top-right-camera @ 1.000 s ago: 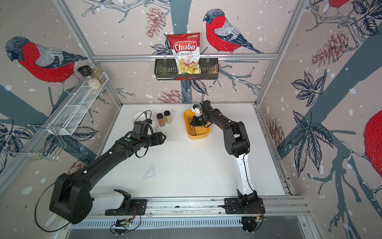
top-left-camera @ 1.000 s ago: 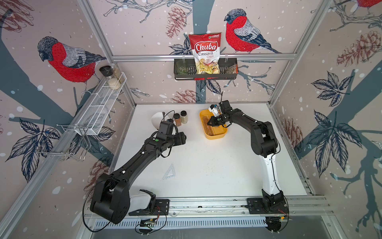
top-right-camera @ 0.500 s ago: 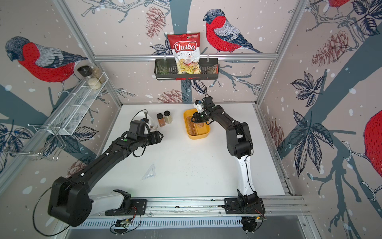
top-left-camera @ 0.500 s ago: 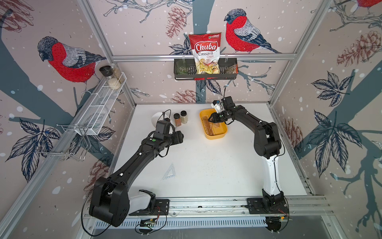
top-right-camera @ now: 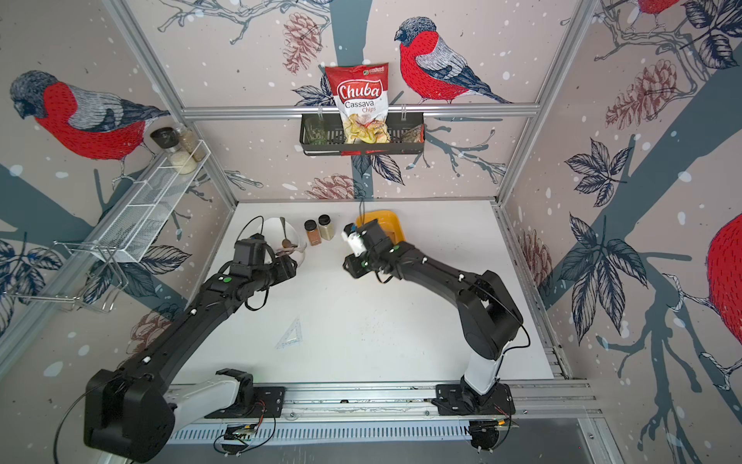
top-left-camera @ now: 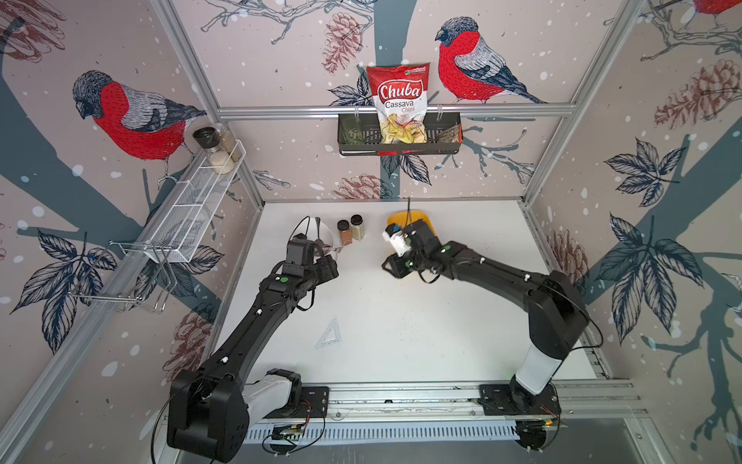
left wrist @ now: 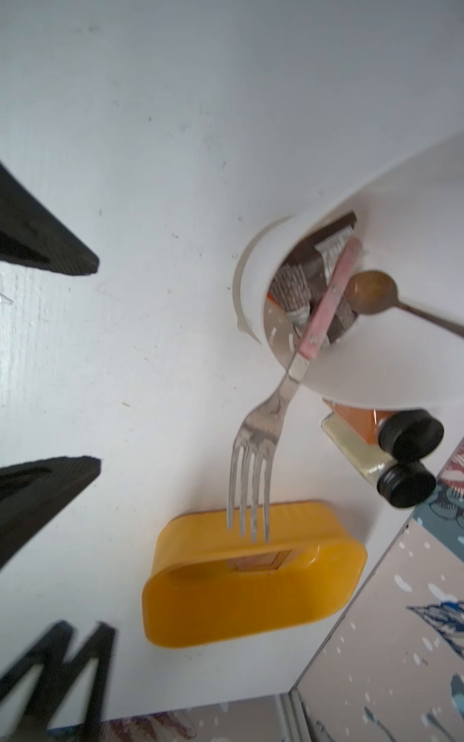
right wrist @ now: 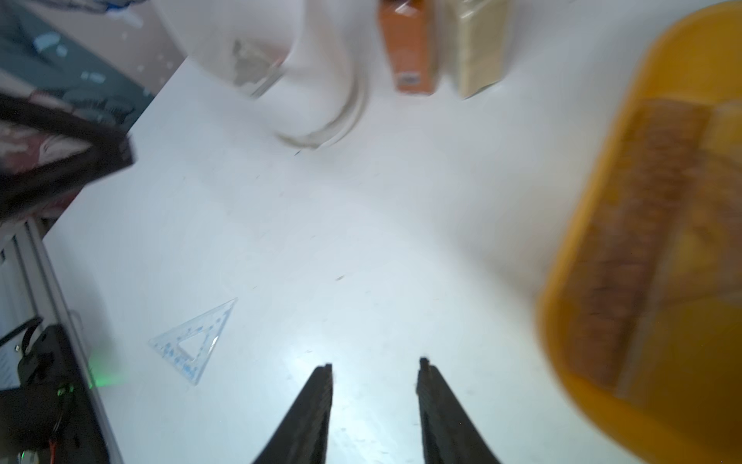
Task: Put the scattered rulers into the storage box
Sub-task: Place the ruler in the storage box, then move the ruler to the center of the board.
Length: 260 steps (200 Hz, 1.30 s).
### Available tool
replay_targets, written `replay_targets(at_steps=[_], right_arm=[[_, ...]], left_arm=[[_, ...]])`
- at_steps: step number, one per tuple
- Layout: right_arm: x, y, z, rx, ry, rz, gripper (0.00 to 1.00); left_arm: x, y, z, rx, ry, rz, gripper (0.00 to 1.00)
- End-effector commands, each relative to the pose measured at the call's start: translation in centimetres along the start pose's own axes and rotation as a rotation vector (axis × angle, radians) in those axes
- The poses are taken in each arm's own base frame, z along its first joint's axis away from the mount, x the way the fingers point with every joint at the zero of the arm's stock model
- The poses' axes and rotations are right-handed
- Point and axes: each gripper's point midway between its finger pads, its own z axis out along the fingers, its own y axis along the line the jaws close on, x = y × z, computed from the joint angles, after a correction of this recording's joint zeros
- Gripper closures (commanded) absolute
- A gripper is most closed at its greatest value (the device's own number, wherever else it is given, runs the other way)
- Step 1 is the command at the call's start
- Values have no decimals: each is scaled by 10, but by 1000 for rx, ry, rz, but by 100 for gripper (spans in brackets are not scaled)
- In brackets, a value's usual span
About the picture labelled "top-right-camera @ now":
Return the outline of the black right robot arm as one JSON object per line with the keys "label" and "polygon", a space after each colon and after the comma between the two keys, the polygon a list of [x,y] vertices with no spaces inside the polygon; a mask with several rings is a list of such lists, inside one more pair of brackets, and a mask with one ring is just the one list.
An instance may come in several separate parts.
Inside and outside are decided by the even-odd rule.
{"label": "black right robot arm", "polygon": [[440,384],[432,403],[440,415],[469,416],[514,412],[500,369],[514,340],[525,328],[524,317],[500,276],[457,270],[407,242],[395,243],[378,220],[347,224],[343,240],[352,253],[343,269],[356,280],[370,273],[389,280],[413,282],[452,304],[458,311],[471,357],[459,384]]}

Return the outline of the clear triangle set square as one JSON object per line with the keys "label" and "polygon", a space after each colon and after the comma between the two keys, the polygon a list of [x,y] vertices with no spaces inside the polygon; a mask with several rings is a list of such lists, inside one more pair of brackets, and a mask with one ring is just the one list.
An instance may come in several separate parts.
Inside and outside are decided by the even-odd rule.
{"label": "clear triangle set square", "polygon": [[286,349],[291,346],[300,345],[303,342],[303,328],[301,319],[295,318],[284,335],[278,340],[276,350]]}

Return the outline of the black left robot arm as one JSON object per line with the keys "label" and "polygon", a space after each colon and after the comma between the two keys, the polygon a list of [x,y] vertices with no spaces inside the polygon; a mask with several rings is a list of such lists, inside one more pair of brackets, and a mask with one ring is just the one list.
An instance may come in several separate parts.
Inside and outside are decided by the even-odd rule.
{"label": "black left robot arm", "polygon": [[92,449],[147,462],[176,429],[182,407],[166,397],[176,374],[203,341],[257,292],[297,274],[254,234],[235,243],[234,257],[206,280],[184,314],[116,370],[102,369],[86,386],[83,441]]}

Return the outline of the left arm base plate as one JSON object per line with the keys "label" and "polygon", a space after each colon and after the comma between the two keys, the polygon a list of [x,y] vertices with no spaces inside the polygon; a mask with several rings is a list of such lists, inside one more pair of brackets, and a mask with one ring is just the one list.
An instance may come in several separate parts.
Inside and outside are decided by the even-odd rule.
{"label": "left arm base plate", "polygon": [[278,419],[281,416],[286,394],[284,386],[257,386],[252,374],[233,368],[218,370],[216,377],[235,381],[235,394],[206,419],[257,419],[261,416]]}

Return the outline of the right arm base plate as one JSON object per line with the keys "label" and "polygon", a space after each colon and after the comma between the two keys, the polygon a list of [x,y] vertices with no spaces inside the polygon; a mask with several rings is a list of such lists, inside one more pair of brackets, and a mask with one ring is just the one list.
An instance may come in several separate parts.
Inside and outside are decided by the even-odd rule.
{"label": "right arm base plate", "polygon": [[466,382],[438,384],[431,403],[441,416],[510,416],[515,405],[510,386],[497,383],[486,394],[478,394]]}

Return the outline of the yellow plastic storage box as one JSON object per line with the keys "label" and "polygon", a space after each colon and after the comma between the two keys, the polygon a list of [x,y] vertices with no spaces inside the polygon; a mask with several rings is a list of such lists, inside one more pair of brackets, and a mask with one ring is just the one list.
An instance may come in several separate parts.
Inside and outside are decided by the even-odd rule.
{"label": "yellow plastic storage box", "polygon": [[405,234],[398,216],[391,210],[379,210],[360,214],[356,219],[356,226],[361,227],[363,224],[376,220],[382,227],[382,230],[390,239],[398,244],[405,242]]}

